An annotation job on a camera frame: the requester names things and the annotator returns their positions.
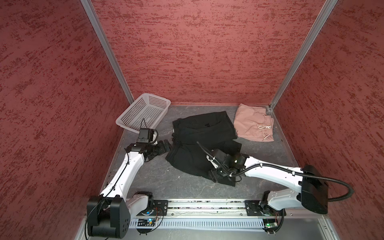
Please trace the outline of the pink shorts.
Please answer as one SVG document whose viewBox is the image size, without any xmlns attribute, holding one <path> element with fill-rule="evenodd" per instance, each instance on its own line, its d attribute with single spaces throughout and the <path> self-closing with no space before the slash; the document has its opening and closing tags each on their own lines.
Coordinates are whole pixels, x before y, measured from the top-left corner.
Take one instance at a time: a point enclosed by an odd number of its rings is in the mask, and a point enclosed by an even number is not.
<svg viewBox="0 0 384 240">
<path fill-rule="evenodd" d="M 235 115 L 237 137 L 253 142 L 273 142 L 274 119 L 262 107 L 240 104 Z"/>
</svg>

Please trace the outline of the black shorts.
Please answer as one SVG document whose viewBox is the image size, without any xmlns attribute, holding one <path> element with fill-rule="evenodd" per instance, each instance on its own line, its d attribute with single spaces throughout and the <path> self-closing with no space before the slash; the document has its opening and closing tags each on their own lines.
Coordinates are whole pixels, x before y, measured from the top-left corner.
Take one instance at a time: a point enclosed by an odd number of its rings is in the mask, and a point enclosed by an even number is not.
<svg viewBox="0 0 384 240">
<path fill-rule="evenodd" d="M 227 112 L 214 112 L 190 116 L 173 121 L 173 147 L 166 160 L 176 169 L 215 183 L 234 187 L 235 178 L 222 177 L 215 173 L 215 167 L 207 159 L 202 147 L 207 150 L 221 150 L 235 155 L 242 144 Z"/>
</svg>

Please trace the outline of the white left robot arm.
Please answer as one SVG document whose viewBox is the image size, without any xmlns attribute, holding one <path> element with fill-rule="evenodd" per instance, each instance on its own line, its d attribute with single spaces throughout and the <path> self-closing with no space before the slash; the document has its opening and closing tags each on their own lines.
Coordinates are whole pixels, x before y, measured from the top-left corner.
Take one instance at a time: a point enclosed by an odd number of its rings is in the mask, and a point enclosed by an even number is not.
<svg viewBox="0 0 384 240">
<path fill-rule="evenodd" d="M 147 227 L 139 230 L 148 234 L 158 228 L 167 214 L 168 201 L 154 200 L 151 192 L 136 192 L 130 199 L 127 194 L 136 174 L 144 163 L 169 152 L 167 140 L 154 143 L 133 143 L 126 149 L 124 160 L 111 182 L 98 196 L 90 197 L 87 203 L 87 218 L 84 236 L 108 239 L 123 239 L 131 220 L 144 214 L 149 219 Z"/>
</svg>

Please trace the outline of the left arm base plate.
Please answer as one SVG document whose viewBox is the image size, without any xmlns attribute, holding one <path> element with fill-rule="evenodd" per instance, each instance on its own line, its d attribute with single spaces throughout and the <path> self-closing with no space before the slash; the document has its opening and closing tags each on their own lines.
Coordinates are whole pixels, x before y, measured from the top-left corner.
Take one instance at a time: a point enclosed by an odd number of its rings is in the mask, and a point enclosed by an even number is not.
<svg viewBox="0 0 384 240">
<path fill-rule="evenodd" d="M 168 211 L 168 200 L 151 200 L 149 208 L 144 211 L 144 216 L 166 216 Z"/>
</svg>

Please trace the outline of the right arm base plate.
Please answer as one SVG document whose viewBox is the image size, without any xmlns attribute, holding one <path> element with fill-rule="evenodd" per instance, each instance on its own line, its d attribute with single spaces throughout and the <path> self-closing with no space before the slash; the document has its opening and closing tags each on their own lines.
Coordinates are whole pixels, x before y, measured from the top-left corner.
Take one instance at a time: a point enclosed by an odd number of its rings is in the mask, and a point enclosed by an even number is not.
<svg viewBox="0 0 384 240">
<path fill-rule="evenodd" d="M 277 211 L 268 205 L 267 201 L 245 200 L 247 216 L 281 217 L 286 216 L 285 210 Z"/>
</svg>

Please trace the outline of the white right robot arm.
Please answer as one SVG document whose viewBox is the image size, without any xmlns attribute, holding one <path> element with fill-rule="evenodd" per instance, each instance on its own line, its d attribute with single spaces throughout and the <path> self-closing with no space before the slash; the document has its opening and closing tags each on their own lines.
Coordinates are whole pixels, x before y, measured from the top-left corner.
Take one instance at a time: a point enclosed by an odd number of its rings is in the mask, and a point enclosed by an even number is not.
<svg viewBox="0 0 384 240">
<path fill-rule="evenodd" d="M 268 215 L 283 209 L 305 208 L 316 214 L 328 213 L 329 185 L 311 165 L 287 167 L 261 161 L 245 154 L 231 156 L 221 150 L 205 151 L 207 160 L 220 177 L 246 176 L 267 180 L 284 186 L 281 191 L 266 191 L 259 202 L 260 210 Z"/>
</svg>

